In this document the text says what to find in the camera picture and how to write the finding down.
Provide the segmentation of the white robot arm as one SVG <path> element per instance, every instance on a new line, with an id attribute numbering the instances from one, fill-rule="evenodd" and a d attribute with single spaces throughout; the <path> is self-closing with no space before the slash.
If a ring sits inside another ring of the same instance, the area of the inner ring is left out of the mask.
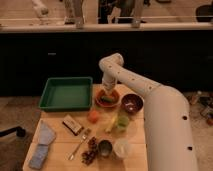
<path id="1" fill-rule="evenodd" d="M 119 53 L 99 61 L 106 91 L 123 83 L 144 99 L 148 171 L 199 171 L 188 100 L 177 89 L 123 67 Z"/>

